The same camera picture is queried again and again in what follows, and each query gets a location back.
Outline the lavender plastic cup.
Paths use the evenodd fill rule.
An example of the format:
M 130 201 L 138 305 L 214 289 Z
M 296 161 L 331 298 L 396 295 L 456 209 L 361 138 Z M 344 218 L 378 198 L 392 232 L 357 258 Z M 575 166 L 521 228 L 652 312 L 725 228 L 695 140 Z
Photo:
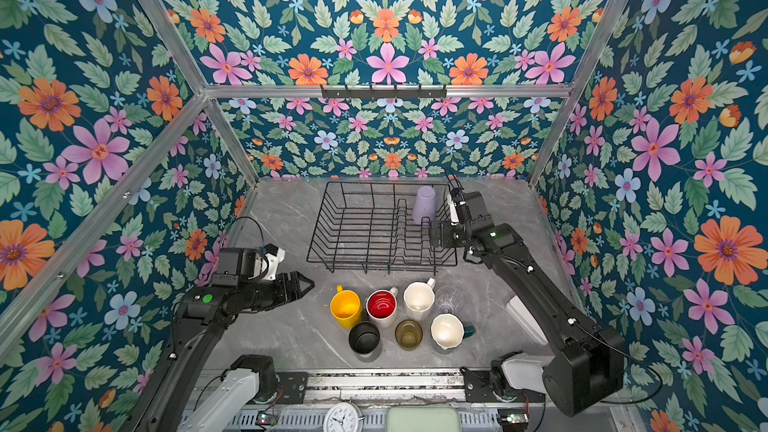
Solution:
M 437 212 L 437 194 L 432 186 L 422 186 L 417 190 L 412 209 L 412 221 L 417 226 L 432 223 Z

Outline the yellow mug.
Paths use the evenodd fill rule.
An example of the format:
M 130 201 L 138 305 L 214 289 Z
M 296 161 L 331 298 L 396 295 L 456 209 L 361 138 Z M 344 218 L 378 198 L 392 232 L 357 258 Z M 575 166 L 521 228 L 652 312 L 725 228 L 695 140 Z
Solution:
M 341 285 L 336 287 L 329 309 L 338 325 L 346 330 L 354 328 L 362 319 L 363 304 L 359 295 Z

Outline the black mug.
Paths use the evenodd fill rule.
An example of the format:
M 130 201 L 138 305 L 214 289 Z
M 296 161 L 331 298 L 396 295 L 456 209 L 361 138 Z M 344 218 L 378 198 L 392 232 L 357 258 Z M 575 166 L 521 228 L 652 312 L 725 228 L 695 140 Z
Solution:
M 372 353 L 380 344 L 381 336 L 378 327 L 369 322 L 361 321 L 349 332 L 348 344 L 357 354 Z

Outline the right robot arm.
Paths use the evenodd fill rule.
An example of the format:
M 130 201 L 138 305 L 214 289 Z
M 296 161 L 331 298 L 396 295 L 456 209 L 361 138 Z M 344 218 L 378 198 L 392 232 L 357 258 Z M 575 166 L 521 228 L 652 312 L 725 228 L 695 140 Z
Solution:
M 467 258 L 491 269 L 542 330 L 551 354 L 520 352 L 505 359 L 501 370 L 509 387 L 547 395 L 568 417 L 623 388 L 624 338 L 582 313 L 539 267 L 510 225 L 471 232 L 460 224 L 441 224 L 432 229 L 430 239 L 440 247 L 462 247 Z

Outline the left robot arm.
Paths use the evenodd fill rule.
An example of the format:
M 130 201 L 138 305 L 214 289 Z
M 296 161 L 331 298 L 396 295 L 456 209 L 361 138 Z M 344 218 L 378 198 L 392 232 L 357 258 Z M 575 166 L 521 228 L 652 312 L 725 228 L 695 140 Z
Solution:
M 230 247 L 219 251 L 211 281 L 182 298 L 170 336 L 150 380 L 128 414 L 124 431 L 174 431 L 198 377 L 224 332 L 242 314 L 274 310 L 302 299 L 315 282 L 293 271 L 279 273 L 285 251 Z

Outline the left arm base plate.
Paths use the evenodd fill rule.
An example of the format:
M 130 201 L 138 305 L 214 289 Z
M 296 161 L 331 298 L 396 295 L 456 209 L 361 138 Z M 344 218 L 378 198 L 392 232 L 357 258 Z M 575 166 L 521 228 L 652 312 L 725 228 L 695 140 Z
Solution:
M 267 406 L 303 404 L 308 390 L 306 372 L 277 372 L 265 379 L 258 377 L 258 388 L 247 405 Z

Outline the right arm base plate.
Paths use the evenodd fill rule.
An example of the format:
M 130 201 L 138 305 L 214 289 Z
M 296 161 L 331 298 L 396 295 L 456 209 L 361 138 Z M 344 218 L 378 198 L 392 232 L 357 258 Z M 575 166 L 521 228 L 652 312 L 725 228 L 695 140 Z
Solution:
M 543 403 L 545 396 L 535 391 L 514 389 L 498 368 L 471 369 L 460 367 L 465 399 L 470 403 Z

